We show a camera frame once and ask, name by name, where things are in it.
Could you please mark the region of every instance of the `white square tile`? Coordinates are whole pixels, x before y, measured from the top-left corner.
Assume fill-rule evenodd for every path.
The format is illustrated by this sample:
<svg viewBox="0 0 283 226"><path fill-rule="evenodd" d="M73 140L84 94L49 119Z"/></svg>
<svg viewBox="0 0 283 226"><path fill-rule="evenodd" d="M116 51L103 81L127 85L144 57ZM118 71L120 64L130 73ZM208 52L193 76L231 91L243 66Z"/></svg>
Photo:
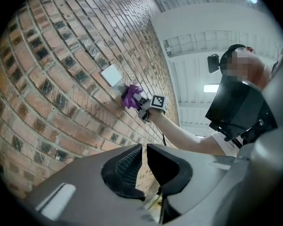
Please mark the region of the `white square tile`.
<svg viewBox="0 0 283 226"><path fill-rule="evenodd" d="M114 65L110 65L101 73L101 75L110 86L115 86L116 83L119 82L122 78L121 74L117 71Z"/></svg>

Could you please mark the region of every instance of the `brick wall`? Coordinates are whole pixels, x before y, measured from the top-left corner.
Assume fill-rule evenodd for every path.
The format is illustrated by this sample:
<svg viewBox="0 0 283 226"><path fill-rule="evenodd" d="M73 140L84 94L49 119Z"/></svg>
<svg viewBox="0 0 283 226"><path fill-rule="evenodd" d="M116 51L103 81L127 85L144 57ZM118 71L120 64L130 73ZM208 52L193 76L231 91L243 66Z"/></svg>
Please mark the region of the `brick wall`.
<svg viewBox="0 0 283 226"><path fill-rule="evenodd" d="M73 160L136 143L160 143L100 72L114 64L129 85L170 99L169 72L150 17L154 0L27 0L0 40L0 173L19 197ZM145 148L137 187L157 183Z"/></svg>

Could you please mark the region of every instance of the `purple object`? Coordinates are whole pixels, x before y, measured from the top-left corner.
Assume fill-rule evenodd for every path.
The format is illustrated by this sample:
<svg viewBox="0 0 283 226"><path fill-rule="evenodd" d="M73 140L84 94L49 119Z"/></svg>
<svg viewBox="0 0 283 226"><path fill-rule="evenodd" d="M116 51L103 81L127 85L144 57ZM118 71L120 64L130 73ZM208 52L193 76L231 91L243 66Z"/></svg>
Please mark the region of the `purple object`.
<svg viewBox="0 0 283 226"><path fill-rule="evenodd" d="M134 109L138 110L140 108L140 103L137 102L133 95L134 94L141 94L143 92L142 88L136 85L130 85L128 89L127 95L123 99L123 105L125 105L128 109L133 107Z"/></svg>

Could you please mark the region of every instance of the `white shirt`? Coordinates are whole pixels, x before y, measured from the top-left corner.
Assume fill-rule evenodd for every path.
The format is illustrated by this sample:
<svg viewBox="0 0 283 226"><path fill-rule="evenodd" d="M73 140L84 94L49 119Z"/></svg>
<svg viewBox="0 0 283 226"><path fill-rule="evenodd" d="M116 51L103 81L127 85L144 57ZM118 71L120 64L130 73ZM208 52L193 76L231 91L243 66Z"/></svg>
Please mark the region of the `white shirt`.
<svg viewBox="0 0 283 226"><path fill-rule="evenodd" d="M225 135L222 133L214 132L211 136L227 156L236 156L239 152L239 148L232 141L225 141ZM236 139L242 144L243 140L241 137L237 137Z"/></svg>

